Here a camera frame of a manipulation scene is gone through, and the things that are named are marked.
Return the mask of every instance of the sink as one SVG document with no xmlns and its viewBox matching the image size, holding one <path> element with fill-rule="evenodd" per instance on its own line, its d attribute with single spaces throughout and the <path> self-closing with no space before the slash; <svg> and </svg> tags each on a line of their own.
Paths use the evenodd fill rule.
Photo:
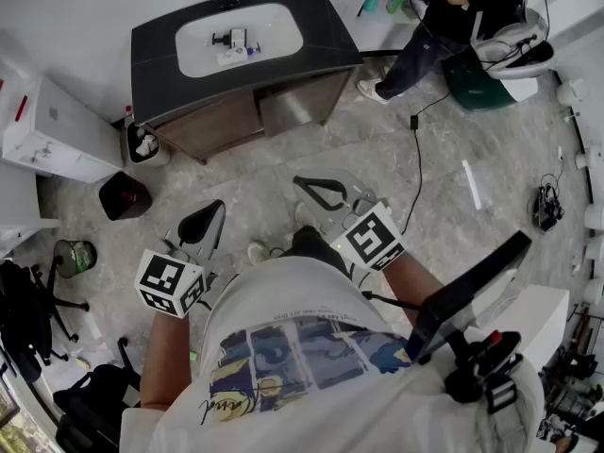
<svg viewBox="0 0 604 453">
<path fill-rule="evenodd" d="M 226 35 L 231 28 L 247 29 L 247 46 L 261 52 L 243 62 L 221 67 L 216 55 L 228 49 L 227 45 L 212 45 L 211 36 Z M 295 54 L 302 48 L 302 34 L 294 17 L 280 4 L 263 4 L 237 8 L 189 22 L 176 33 L 176 56 L 180 72 L 188 77 L 210 76 L 228 69 L 261 60 L 277 59 Z"/>
</svg>

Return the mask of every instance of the sink cabinet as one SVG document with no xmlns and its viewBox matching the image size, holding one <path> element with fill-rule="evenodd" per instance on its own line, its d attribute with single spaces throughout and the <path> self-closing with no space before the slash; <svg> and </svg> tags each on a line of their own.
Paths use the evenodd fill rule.
<svg viewBox="0 0 604 453">
<path fill-rule="evenodd" d="M 273 137 L 307 123 L 327 122 L 352 71 L 313 75 L 207 99 L 172 121 L 152 128 L 173 147 L 207 158 L 248 141 Z"/>
</svg>

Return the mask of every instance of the black countertop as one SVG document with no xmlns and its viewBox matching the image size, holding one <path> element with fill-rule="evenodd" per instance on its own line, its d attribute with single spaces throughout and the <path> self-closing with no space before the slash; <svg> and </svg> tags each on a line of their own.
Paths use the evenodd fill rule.
<svg viewBox="0 0 604 453">
<path fill-rule="evenodd" d="M 168 121 L 179 109 L 225 92 L 362 64 L 361 55 L 329 0 L 238 0 L 234 8 L 277 3 L 294 17 L 304 43 L 295 54 L 234 69 L 187 77 L 178 68 L 176 32 L 188 22 L 223 11 L 209 0 L 159 17 L 132 30 L 132 104 L 138 125 Z"/>
</svg>

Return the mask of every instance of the person wearing white t-shirt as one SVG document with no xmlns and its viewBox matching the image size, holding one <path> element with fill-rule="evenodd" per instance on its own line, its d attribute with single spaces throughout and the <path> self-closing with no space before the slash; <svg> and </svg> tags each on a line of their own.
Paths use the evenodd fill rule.
<svg viewBox="0 0 604 453">
<path fill-rule="evenodd" d="M 313 217 L 298 207 L 296 222 L 292 248 L 278 259 L 259 243 L 248 247 L 256 266 L 217 300 L 194 381 L 189 319 L 157 314 L 141 407 L 124 412 L 120 451 L 529 450 L 544 400 L 526 361 L 512 375 L 520 399 L 505 418 L 456 403 L 444 386 L 456 367 L 448 346 L 411 365 L 406 339 L 350 281 Z M 410 253 L 384 275 L 399 300 L 416 305 L 442 287 Z M 413 324 L 416 311 L 405 313 Z"/>
</svg>

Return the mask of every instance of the white t-shirt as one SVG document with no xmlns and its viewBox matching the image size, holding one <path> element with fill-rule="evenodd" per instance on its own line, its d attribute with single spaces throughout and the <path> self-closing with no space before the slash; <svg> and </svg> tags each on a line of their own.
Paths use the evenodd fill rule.
<svg viewBox="0 0 604 453">
<path fill-rule="evenodd" d="M 406 343 L 335 268 L 269 260 L 221 295 L 200 376 L 172 407 L 124 412 L 120 450 L 466 453 L 502 441 L 500 451 L 528 450 L 544 399 L 527 361 L 512 376 L 519 400 L 489 415 L 485 402 L 445 393 L 448 347 L 411 366 Z"/>
</svg>

